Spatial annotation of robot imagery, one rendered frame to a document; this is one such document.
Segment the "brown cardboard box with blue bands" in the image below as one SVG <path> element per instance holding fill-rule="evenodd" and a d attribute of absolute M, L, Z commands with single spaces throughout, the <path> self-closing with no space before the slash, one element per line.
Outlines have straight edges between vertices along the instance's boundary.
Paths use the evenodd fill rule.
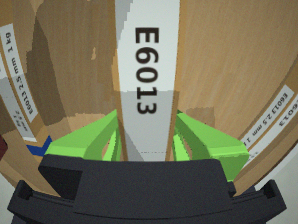
<path fill-rule="evenodd" d="M 11 0 L 0 0 L 0 97 L 25 145 L 40 163 L 52 139 L 24 72 Z"/>

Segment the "long tan cardboard box with blue bands and white label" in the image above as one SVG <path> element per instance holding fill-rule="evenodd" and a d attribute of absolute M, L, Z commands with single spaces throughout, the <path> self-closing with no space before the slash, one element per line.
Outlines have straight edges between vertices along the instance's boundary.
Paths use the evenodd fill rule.
<path fill-rule="evenodd" d="M 268 107 L 242 136 L 249 152 L 243 170 L 260 155 L 298 113 L 298 61 Z"/>

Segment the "brown rectangular box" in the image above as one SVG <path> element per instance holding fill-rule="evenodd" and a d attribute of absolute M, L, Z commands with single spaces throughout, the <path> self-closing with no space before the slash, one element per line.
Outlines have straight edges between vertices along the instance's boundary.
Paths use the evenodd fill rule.
<path fill-rule="evenodd" d="M 107 0 L 124 161 L 169 161 L 179 102 L 187 0 Z"/>

